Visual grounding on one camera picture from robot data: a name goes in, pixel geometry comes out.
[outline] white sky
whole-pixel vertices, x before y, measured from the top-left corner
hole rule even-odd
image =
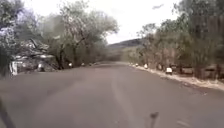
[[[34,13],[46,16],[59,11],[63,0],[23,0],[25,7]],[[91,8],[106,12],[113,16],[119,25],[117,34],[107,37],[108,43],[137,38],[137,32],[147,23],[160,24],[166,19],[175,19],[172,13],[173,4],[180,0],[89,0]]]

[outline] asphalt road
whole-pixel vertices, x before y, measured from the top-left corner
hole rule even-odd
[[[224,93],[121,64],[0,81],[16,128],[223,128]]]

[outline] hill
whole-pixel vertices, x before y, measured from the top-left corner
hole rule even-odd
[[[115,44],[108,45],[109,48],[112,49],[123,49],[127,47],[135,47],[141,44],[140,39],[132,39],[132,40],[126,40]]]
[[[127,49],[135,49],[136,47],[140,46],[140,44],[140,39],[132,39],[122,41],[120,43],[110,44],[107,46],[107,59],[112,61],[121,60],[124,51],[126,51]]]

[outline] dirt shoulder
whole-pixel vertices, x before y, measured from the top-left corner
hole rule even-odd
[[[190,84],[192,86],[224,91],[224,83],[222,83],[218,80],[215,80],[215,81],[199,80],[195,77],[183,77],[183,76],[179,76],[179,75],[166,75],[164,72],[157,71],[157,70],[154,70],[154,69],[145,69],[144,67],[141,67],[141,66],[138,66],[138,67],[135,67],[135,68],[140,69],[140,70],[144,70],[144,71],[148,71],[148,72],[156,74],[156,75],[159,75],[162,78],[168,78],[168,79],[171,79],[171,80],[176,80],[176,81],[182,82],[184,84]]]

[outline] roadside vegetation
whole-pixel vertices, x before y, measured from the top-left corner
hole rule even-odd
[[[197,78],[223,78],[224,1],[182,0],[174,6],[176,20],[161,26],[146,24],[138,33],[142,44],[123,55],[133,63],[165,69]]]
[[[0,1],[0,73],[6,75],[16,57],[49,54],[56,69],[94,63],[106,55],[105,37],[118,31],[117,22],[88,3],[61,3],[59,14],[43,17],[20,0]]]

